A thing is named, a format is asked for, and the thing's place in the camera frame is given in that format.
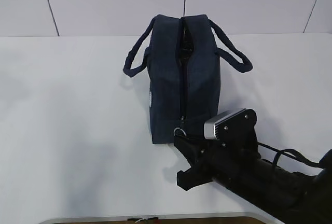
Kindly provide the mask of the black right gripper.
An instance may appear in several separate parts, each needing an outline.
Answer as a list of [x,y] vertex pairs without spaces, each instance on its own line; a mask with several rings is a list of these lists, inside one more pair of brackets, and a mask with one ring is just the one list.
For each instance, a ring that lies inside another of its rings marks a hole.
[[212,181],[228,185],[261,158],[254,131],[227,142],[176,133],[174,146],[190,165],[176,175],[177,185],[186,191]]

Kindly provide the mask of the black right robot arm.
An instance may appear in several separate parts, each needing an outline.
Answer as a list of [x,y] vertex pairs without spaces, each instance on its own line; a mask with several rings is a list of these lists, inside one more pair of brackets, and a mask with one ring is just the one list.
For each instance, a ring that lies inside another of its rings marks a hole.
[[330,152],[310,176],[263,159],[254,131],[228,142],[176,134],[174,145],[190,164],[177,173],[184,190],[216,182],[283,223],[331,223]]

